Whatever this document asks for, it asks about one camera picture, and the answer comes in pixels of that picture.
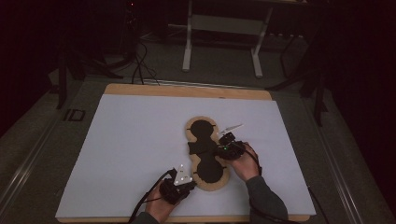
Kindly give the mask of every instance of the dark background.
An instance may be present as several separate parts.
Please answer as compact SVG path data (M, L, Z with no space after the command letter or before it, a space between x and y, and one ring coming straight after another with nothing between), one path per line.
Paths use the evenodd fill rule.
M102 22L108 22L114 34L121 30L112 24L122 22L123 1L109 2L96 1L94 10L87 1L76 0L0 3L0 136L50 89L48 73L58 66L61 36L71 36L91 57L101 57L104 49L120 50L120 35L103 39L106 29L92 23L94 11L102 14ZM318 52L327 62L326 86L396 215L395 10L390 0L335 2L322 26ZM139 15L165 36L167 23L186 23L187 1L146 1ZM295 20L290 15L275 11L270 32L293 33Z

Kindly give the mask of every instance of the gray sleeve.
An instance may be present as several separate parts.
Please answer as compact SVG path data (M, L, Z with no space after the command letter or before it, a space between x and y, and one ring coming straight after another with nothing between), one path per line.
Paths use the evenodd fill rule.
M147 212L141 212L132 222L133 224L160 224L157 219Z
M283 201L271 191L262 176L258 175L250 178L247 182L247 192L251 203L255 208L264 212L265 214L288 219L288 209ZM260 217L250 209L250 223L264 223L274 224L270 219Z

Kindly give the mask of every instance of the table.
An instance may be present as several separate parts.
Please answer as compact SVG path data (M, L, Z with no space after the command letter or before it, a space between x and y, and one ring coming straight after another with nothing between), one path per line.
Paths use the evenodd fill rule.
M251 90L231 90L214 88L190 88L190 87L171 87L171 86L139 86L125 84L111 84L106 90L107 95L144 95L144 96L172 96L172 97L192 97L192 98L220 98L220 99L246 99L246 100L271 100L268 91ZM305 221L310 216L290 216L291 220ZM61 222L125 222L128 217L57 217ZM169 217L167 222L246 222L248 216L236 217Z
M322 6L322 4L307 3L306 0L260 0L257 3L266 3L268 8L265 11L265 19L263 21L257 20L243 20L236 18L225 18L217 16L197 15L192 12L192 1L189 0L188 19L187 19L187 41L184 51L182 70L184 72L190 71L191 64L191 32L192 29L217 31L225 33L234 33L242 35L257 35L258 41L254 48L251 49L251 58L253 61L254 73L257 78L261 78L262 67L259 59L259 52L262 47L262 41L267 32L268 24L273 14L276 5L297 5L297 6Z

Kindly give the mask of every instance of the gray floor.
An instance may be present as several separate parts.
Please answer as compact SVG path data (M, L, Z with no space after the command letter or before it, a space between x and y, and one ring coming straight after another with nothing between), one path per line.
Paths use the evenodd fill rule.
M184 46L177 36L166 44L147 39L143 43L148 48L145 63L155 70L161 85L263 89L285 80L278 59L287 43L282 37L269 36L264 40L260 53L262 79L254 77L249 49L243 46L213 48L197 40L192 49L191 70L184 73L181 71ZM139 52L143 56L142 46ZM297 42L287 54L288 68L298 62L302 52L304 42ZM0 205L6 205L1 210L1 223L58 223L54 216L100 97L108 83L131 82L134 68L135 64L131 64L117 72L125 76L123 80L95 74L84 81L70 79L69 97L63 110L55 109L56 95L46 94L0 139L0 190L10 199L5 203L5 197L1 198ZM143 72L145 77L150 77L148 70ZM301 98L297 92L300 86L297 83L271 93L279 105L306 183L330 223L396 223L331 94L326 91L324 103L328 112L322 113L323 127L319 128L312 116L313 99ZM81 122L64 121L66 109L85 110L87 114ZM32 170L18 170L32 151L37 152L36 162L23 166ZM21 179L24 185L11 194L7 186L16 172L24 174ZM318 214L306 224L325 223L318 204L315 206Z

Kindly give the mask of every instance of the black controller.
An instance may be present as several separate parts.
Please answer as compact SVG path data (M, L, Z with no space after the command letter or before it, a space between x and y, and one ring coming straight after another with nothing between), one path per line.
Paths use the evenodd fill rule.
M227 161L234 161L240 158L245 152L242 141L235 141L232 133L226 133L219 139L219 146L214 150L215 156Z
M197 185L195 181L190 183L185 183L181 185L175 185L175 180L177 178L177 171L174 168L169 172L172 178L166 178L160 185L160 193L163 198L170 204L177 204L181 200L187 198L190 194L190 190L193 190Z

